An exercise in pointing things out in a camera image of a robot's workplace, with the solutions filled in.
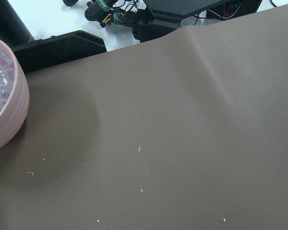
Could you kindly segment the black flat device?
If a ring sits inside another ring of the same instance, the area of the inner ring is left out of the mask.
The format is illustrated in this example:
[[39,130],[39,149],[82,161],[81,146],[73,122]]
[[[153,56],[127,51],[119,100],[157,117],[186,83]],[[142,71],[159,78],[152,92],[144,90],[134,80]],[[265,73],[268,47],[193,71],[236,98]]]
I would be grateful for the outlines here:
[[107,52],[102,38],[78,30],[12,48],[24,73]]

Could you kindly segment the black angular equipment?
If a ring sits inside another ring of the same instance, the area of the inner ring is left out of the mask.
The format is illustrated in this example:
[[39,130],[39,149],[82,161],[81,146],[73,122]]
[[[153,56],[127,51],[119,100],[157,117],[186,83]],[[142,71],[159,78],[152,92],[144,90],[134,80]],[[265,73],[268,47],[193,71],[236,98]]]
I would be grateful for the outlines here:
[[132,22],[136,40],[146,42],[177,30],[181,21],[226,21],[257,12],[260,0],[145,0],[146,8],[138,10]]

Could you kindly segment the pink ice bowl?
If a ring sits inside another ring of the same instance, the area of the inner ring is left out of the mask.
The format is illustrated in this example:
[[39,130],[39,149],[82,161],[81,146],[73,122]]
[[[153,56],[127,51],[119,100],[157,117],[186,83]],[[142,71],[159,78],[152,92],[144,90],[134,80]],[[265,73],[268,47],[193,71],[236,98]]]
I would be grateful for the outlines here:
[[0,40],[2,50],[15,67],[12,92],[0,113],[0,148],[7,144],[20,130],[29,108],[29,89],[25,74],[8,45]]

